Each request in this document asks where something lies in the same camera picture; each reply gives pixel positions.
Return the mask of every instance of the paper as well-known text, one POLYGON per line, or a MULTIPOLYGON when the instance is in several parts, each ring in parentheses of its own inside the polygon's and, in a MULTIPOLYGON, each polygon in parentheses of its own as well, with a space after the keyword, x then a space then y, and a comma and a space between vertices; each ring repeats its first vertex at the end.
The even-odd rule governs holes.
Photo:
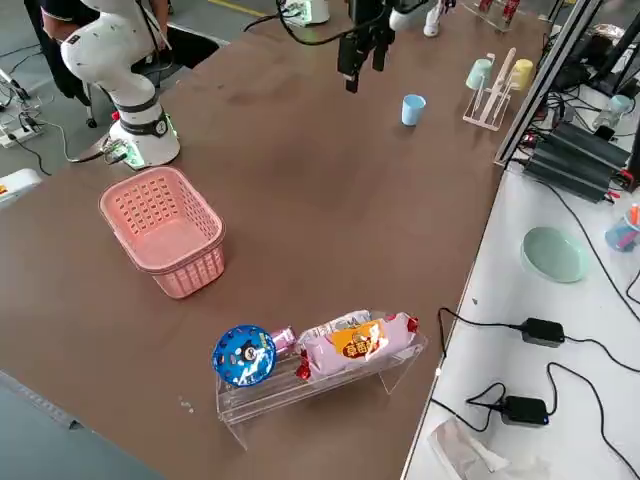
POLYGON ((430 435, 429 443, 451 480, 551 480, 547 462, 514 463, 493 453, 451 417, 430 435))

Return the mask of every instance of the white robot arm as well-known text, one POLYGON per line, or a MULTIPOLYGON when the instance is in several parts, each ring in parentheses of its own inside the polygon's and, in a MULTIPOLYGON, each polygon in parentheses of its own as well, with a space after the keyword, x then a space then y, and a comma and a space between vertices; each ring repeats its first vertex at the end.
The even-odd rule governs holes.
POLYGON ((134 63, 154 51, 154 45, 166 42, 155 18, 136 0, 82 1, 99 11, 100 18, 62 43, 67 68, 111 96, 119 119, 109 135, 127 147, 127 164, 139 169, 170 162, 180 151, 176 133, 153 83, 131 71, 134 63))

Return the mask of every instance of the black power adapter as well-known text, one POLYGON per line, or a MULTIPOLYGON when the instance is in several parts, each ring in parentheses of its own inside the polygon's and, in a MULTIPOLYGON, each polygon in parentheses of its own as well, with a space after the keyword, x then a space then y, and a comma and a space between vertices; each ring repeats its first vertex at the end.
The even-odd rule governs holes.
POLYGON ((539 398, 509 395, 503 400, 500 413, 507 425, 544 427, 549 424, 547 406, 539 398))
POLYGON ((522 340, 534 345, 557 348, 564 343, 564 329, 562 324, 540 320, 538 318, 527 318, 519 330, 522 332, 522 340))

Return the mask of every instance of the yellow cup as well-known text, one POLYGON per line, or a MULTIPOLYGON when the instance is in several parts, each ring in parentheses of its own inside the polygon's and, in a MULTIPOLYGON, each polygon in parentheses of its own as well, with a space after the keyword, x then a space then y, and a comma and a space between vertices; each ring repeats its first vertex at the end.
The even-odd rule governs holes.
POLYGON ((511 88, 514 90, 524 90, 529 86, 531 73, 533 72, 533 62, 526 58, 518 60, 511 70, 511 88))

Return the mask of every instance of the green plate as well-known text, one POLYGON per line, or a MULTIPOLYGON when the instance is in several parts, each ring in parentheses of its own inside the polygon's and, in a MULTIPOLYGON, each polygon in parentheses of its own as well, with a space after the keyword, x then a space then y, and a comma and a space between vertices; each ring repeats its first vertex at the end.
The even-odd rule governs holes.
POLYGON ((551 227, 536 227, 522 241, 522 262, 548 280, 571 283, 587 273, 587 256, 570 235, 551 227))

